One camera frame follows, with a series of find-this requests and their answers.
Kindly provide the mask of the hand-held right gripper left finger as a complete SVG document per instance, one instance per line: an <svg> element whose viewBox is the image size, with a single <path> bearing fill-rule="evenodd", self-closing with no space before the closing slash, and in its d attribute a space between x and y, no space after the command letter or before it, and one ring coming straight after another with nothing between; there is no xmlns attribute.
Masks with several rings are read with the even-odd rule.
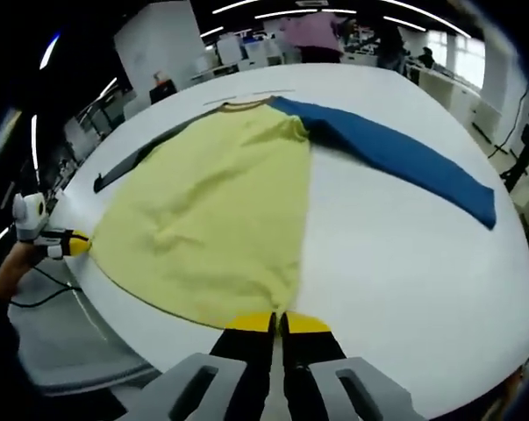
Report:
<svg viewBox="0 0 529 421"><path fill-rule="evenodd" d="M258 420L269 392L276 316L226 326L209 353L194 353L147 384L122 420Z"/></svg>

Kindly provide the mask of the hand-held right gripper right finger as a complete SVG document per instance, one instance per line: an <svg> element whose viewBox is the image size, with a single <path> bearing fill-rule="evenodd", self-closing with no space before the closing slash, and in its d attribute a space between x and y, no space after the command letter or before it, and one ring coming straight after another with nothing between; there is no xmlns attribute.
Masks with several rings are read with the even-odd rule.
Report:
<svg viewBox="0 0 529 421"><path fill-rule="evenodd" d="M362 357L347 357L328 325L292 311L280 320L283 391L293 420L422 420L411 393Z"/></svg>

